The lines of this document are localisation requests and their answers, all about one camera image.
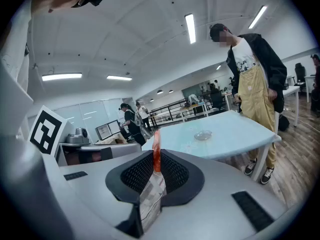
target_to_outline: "yellow overalls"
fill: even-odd
[[[241,109],[244,116],[275,132],[275,108],[268,99],[268,88],[261,66],[252,68],[240,74],[238,96],[241,98]],[[258,150],[249,151],[251,160],[255,160]],[[276,162],[276,146],[269,148],[266,166],[273,168]]]

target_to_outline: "light blue tabletop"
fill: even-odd
[[[211,138],[197,140],[194,135],[209,130]],[[239,155],[275,140],[276,134],[257,122],[233,111],[179,123],[160,129],[161,148],[206,159]],[[152,150],[154,137],[142,146]]]

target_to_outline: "man's left hand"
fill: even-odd
[[[275,90],[268,88],[268,99],[273,102],[277,98],[278,94]]]

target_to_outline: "orange object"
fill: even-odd
[[[154,141],[152,144],[153,149],[153,169],[157,172],[161,172],[161,135],[157,130],[154,133]]]

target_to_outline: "graphic print on shirt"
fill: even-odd
[[[251,69],[256,65],[254,56],[245,55],[241,58],[234,56],[236,67],[240,73]]]

